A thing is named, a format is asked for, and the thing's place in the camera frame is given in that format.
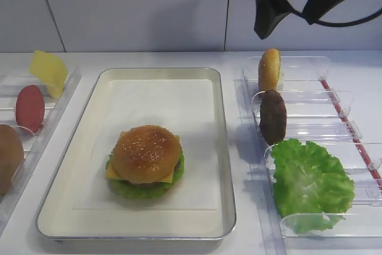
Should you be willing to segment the pale bun half in rack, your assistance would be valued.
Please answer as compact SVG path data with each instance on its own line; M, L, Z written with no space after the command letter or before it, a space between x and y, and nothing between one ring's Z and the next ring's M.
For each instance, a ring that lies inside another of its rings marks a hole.
M281 52L269 48L258 64L258 86L260 91L275 90L281 76Z

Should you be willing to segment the white paper tray liner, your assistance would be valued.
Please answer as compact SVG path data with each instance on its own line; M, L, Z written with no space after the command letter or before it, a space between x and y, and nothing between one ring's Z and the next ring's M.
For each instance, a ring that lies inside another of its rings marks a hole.
M219 202L218 156L212 83L209 80L114 80L91 109L81 146L76 209L215 210ZM105 177L105 164L119 135L146 124L180 137L183 177L162 198L126 200Z

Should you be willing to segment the green lettuce leaf in rack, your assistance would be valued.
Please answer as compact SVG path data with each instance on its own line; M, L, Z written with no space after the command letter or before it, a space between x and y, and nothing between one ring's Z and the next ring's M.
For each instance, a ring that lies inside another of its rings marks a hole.
M283 140L272 147L273 198L298 234L332 229L352 207L355 183L340 160L314 142Z

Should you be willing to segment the yellow cheese slice in rack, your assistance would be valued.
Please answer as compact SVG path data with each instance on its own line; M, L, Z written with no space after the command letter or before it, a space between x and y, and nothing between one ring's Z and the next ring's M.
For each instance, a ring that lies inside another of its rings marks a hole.
M68 76L68 68L61 58L45 51L35 50L29 72L46 86L51 97L55 99L61 97Z

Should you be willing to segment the brown meat patty in rack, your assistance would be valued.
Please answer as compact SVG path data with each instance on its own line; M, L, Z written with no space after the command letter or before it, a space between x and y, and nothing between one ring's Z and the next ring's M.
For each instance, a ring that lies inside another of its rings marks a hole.
M276 90L265 91L260 105L260 131L267 144L283 141L286 128L287 109L281 94Z

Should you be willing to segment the red tomato slice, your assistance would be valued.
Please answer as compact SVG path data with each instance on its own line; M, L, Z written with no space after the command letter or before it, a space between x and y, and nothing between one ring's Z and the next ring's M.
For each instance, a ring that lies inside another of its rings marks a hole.
M44 97L36 85L24 87L16 101L16 122L19 126L36 133L41 127L45 113Z

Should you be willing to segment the clear acrylic right rack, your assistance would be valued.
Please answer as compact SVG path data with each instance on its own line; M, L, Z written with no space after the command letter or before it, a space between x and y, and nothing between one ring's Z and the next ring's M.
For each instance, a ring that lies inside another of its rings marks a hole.
M258 57L241 61L235 83L249 161L245 188L255 201L265 254L381 253L381 136L365 138L354 116L354 92L332 78L326 57L282 58L277 90L287 110L287 139L316 143L338 158L355 186L352 207L340 214L281 216L273 201L273 146L260 131Z

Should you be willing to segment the clear acrylic left rack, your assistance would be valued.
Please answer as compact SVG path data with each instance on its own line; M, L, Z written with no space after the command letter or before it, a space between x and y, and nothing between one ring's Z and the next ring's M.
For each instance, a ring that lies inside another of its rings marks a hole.
M24 161L12 178L10 189L1 196L1 232L4 231L81 78L79 68L70 71L63 94L59 99L55 99L50 96L47 85L35 76L1 75L1 124L9 125L18 133L24 150ZM17 97L28 85L35 85L40 89L45 103L42 127L35 133L19 126L16 122Z

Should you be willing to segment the orange-brown bun in left rack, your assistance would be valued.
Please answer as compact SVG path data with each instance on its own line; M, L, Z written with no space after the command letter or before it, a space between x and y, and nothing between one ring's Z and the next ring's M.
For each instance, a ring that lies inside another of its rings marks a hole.
M9 125L1 124L1 195L5 195L12 178L24 160L19 134Z

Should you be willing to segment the cream metal tray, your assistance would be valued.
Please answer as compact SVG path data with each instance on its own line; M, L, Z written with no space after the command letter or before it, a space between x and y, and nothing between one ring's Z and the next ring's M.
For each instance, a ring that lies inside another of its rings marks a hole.
M126 199L105 176L120 134L146 124L180 138L185 171L155 199ZM220 74L114 68L94 86L40 208L41 234L64 239L220 240L236 223Z

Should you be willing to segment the clear acrylic rack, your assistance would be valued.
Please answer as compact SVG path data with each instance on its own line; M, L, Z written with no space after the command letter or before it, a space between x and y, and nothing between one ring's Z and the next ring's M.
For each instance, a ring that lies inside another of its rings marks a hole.
M18 133L24 150L24 161L12 178L10 189L1 196L1 232L4 231L81 78L79 68L70 71L63 94L59 99L55 99L50 96L47 85L35 76L1 75L1 124L9 125ZM42 127L35 133L19 126L16 122L17 97L28 85L35 85L40 89L45 103Z
M235 83L249 161L245 188L255 201L265 254L381 253L381 136L365 138L354 116L354 92L332 78L326 57L282 58L277 90L287 110L287 139L316 143L338 158L355 186L352 207L340 214L281 216L273 201L273 146L260 131L258 57L241 61Z

